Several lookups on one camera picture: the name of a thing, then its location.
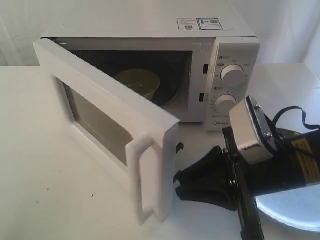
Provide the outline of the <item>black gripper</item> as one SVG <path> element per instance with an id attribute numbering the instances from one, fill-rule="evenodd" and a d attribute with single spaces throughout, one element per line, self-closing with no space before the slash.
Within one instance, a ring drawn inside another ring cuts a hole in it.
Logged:
<path id="1" fill-rule="evenodd" d="M 256 197 L 265 194 L 265 190 L 251 179 L 253 171 L 238 151 L 232 128 L 226 127 L 222 133 L 226 146 L 223 153 L 216 146 L 193 165 L 179 170 L 173 179 L 180 183 L 175 192 L 181 201 L 238 211 L 241 238 L 263 240 L 265 236 Z M 226 192 L 228 168 L 232 196 Z"/>

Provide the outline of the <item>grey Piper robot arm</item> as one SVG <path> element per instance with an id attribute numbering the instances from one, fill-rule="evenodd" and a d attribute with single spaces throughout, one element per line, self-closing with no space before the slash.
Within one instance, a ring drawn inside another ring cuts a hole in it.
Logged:
<path id="1" fill-rule="evenodd" d="M 215 146 L 201 160 L 178 171 L 174 180 L 182 201 L 207 203 L 237 211 L 241 238 L 262 240 L 256 197 L 307 187 L 320 182 L 320 132 L 296 135 L 289 144 L 306 143 L 310 155 L 287 147 L 274 157 L 250 165 L 241 156 L 231 127 L 223 129 L 226 149 Z"/>

